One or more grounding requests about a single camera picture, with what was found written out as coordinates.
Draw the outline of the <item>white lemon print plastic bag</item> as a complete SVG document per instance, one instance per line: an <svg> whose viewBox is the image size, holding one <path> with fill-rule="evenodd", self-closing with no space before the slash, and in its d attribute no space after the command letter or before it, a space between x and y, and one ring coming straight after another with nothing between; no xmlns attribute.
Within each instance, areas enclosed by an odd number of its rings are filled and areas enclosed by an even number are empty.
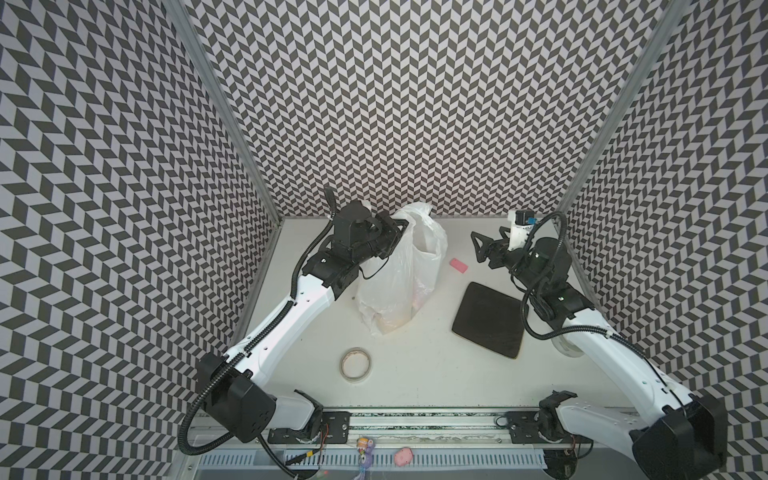
<svg viewBox="0 0 768 480"><path fill-rule="evenodd" d="M404 326L425 305L436 288L448 247L448 236L431 216L432 206L415 202L392 218L408 226L393 253L385 260L365 262L355 302L362 322L374 336Z"/></svg>

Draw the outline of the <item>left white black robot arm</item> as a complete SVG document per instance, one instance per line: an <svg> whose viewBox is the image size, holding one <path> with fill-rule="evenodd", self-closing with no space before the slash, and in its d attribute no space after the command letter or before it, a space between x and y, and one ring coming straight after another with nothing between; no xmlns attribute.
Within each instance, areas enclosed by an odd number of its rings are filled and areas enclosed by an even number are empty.
<svg viewBox="0 0 768 480"><path fill-rule="evenodd" d="M185 453L199 455L232 438L250 442L266 430L291 430L307 440L319 434L318 401L300 390L269 393L266 386L312 321L358 279L365 262L387 262L409 226L359 200L329 207L328 222L299 256L287 296L225 353L199 360L197 395L178 433Z"/></svg>

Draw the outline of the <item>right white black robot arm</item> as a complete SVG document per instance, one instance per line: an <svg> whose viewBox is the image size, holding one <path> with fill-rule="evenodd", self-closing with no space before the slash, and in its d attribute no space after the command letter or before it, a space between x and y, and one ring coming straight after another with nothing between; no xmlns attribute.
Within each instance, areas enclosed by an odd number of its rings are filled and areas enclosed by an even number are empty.
<svg viewBox="0 0 768 480"><path fill-rule="evenodd" d="M470 235L476 259L504 268L521 283L520 318L530 310L550 326L528 328L538 340L562 341L561 351L588 357L628 398L634 410L622 413L554 391L539 403L538 436L556 443L578 437L607 446L633 460L649 479L701 479L723 467L728 418L724 404L696 395L658 367L613 329L595 305L568 281L572 259L561 238L544 237L515 250L510 231L494 240Z"/></svg>

